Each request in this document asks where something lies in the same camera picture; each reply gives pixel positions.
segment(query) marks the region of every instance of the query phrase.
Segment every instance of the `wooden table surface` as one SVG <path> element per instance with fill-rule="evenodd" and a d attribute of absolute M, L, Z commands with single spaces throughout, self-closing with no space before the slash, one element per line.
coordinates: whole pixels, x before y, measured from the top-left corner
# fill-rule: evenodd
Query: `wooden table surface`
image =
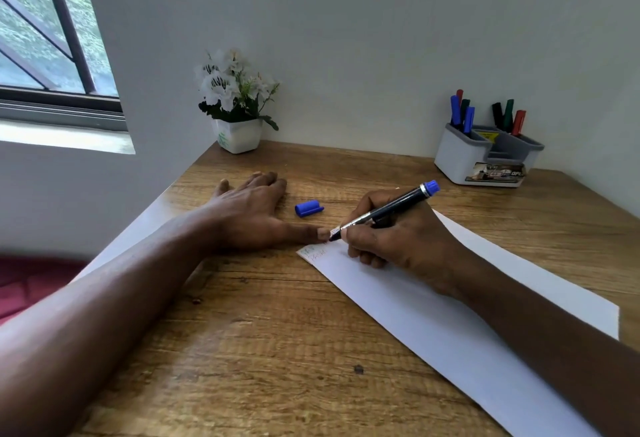
<path fill-rule="evenodd" d="M 256 170 L 289 180 L 279 216 L 318 199 L 305 220 L 330 228 L 368 190 L 436 179 L 435 209 L 618 304 L 620 339 L 640 350 L 640 221 L 567 175 L 458 186 L 431 159 L 263 141 L 238 156 L 214 145 L 163 197 L 192 209 Z M 296 248 L 205 261 L 73 435 L 505 435 Z"/>

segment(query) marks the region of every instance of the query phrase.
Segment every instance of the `blue pen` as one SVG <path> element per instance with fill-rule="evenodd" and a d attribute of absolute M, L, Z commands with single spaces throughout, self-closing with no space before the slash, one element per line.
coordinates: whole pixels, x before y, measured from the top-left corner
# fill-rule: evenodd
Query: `blue pen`
<path fill-rule="evenodd" d="M 451 97 L 451 125 L 455 128 L 460 128 L 460 102 L 458 96 L 453 95 Z"/>
<path fill-rule="evenodd" d="M 474 125 L 474 114 L 476 113 L 476 107 L 470 106 L 467 109 L 467 115 L 465 115 L 465 127 L 462 131 L 465 135 L 471 134 L 471 127 Z"/>
<path fill-rule="evenodd" d="M 379 226 L 376 226 L 376 224 L 379 224 L 382 220 L 388 219 L 388 217 L 392 214 L 403 213 L 410 207 L 418 204 L 420 201 L 430 198 L 439 190 L 440 186 L 438 186 L 438 183 L 436 181 L 424 182 L 420 184 L 416 189 L 409 191 L 407 194 L 394 199 L 384 206 L 372 209 L 371 211 L 369 211 L 369 213 L 364 213 L 362 216 L 359 216 L 355 220 L 348 222 L 344 226 L 333 228 L 331 230 L 331 237 L 329 238 L 329 241 L 334 242 L 335 240 L 340 240 L 340 231 L 356 224 L 369 224 L 372 225 L 373 228 L 379 228 Z"/>

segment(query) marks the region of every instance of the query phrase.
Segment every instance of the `hand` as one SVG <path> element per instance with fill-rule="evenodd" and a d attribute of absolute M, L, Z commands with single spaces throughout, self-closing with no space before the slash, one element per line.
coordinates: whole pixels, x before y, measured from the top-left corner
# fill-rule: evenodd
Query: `hand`
<path fill-rule="evenodd" d="M 211 200 L 177 219 L 178 230 L 205 254 L 220 249 L 259 250 L 281 243 L 321 243 L 329 230 L 285 223 L 275 217 L 287 181 L 268 172 L 252 174 L 233 189 L 220 181 Z"/>
<path fill-rule="evenodd" d="M 369 192 L 342 224 L 403 194 L 400 190 Z M 455 268 L 472 252 L 447 230 L 426 202 L 420 202 L 400 214 L 390 228 L 374 230 L 361 224 L 342 230 L 341 235 L 349 244 L 349 256 L 352 258 L 358 256 L 362 263 L 374 268 L 392 262 L 426 279 L 437 292 L 459 296 L 454 280 Z"/>

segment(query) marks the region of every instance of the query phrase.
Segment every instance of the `white flower pot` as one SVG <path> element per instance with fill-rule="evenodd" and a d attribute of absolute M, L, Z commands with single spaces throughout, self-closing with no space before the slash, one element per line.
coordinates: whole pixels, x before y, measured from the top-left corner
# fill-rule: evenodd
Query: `white flower pot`
<path fill-rule="evenodd" d="M 254 150 L 262 136 L 262 120 L 259 118 L 235 123 L 216 120 L 216 127 L 220 147 L 232 154 Z"/>

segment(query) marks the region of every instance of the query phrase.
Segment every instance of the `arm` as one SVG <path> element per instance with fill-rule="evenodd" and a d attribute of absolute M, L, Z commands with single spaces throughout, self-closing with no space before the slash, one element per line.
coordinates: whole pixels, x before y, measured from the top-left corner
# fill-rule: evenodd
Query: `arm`
<path fill-rule="evenodd" d="M 398 195 L 369 193 L 345 221 Z M 468 250 L 427 203 L 402 214 L 391 228 L 355 226 L 342 238 L 349 255 L 363 263 L 393 262 L 467 304 L 603 435 L 640 435 L 640 354 Z"/>
<path fill-rule="evenodd" d="M 222 181 L 206 205 L 1 326 L 0 435 L 69 432 L 205 256 L 327 239 L 328 230 L 274 217 L 286 185 L 272 172 L 236 190 Z"/>

